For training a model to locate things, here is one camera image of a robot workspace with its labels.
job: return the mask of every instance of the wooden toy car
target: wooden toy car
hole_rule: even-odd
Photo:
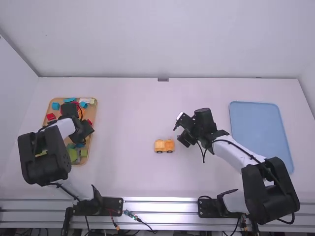
[[[156,153],[162,153],[164,151],[166,151],[167,153],[172,153],[173,151],[175,151],[175,142],[172,139],[158,139],[154,143],[154,151]]]

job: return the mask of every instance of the blue plastic tray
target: blue plastic tray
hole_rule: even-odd
[[[249,150],[267,158],[279,157],[291,174],[293,161],[280,110],[272,103],[231,102],[233,138]]]

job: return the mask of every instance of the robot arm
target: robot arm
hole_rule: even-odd
[[[71,163],[63,140],[70,137],[74,143],[83,141],[94,130],[86,121],[77,117],[61,118],[37,133],[18,137],[20,162],[24,180],[40,186],[52,185],[66,190],[79,201],[94,198],[91,185],[79,183],[71,173]],[[35,157],[46,151],[46,154]]]
[[[209,108],[196,110],[193,117],[180,113],[174,130],[184,131],[178,141],[186,147],[198,141],[242,175],[244,193],[229,190],[217,196],[215,208],[224,217],[231,212],[249,213],[258,224],[265,224],[300,209],[300,203],[283,161],[257,155],[237,143],[224,130],[217,130]]]

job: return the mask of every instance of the red block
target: red block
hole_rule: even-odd
[[[93,126],[92,121],[90,121],[89,119],[87,119],[88,123]]]
[[[80,107],[79,103],[76,102],[76,101],[73,101],[73,102],[71,102],[71,103],[74,103],[74,104],[77,106],[77,111],[78,111],[78,110],[79,110],[79,107]]]
[[[54,113],[50,113],[50,114],[47,114],[47,119],[51,121],[53,119],[56,119],[56,116],[54,115]]]

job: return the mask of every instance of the white wall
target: white wall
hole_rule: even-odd
[[[38,77],[0,35],[0,175],[17,141]]]
[[[299,76],[299,82],[315,117],[315,60]]]
[[[313,0],[0,1],[0,28],[42,76],[296,77]]]

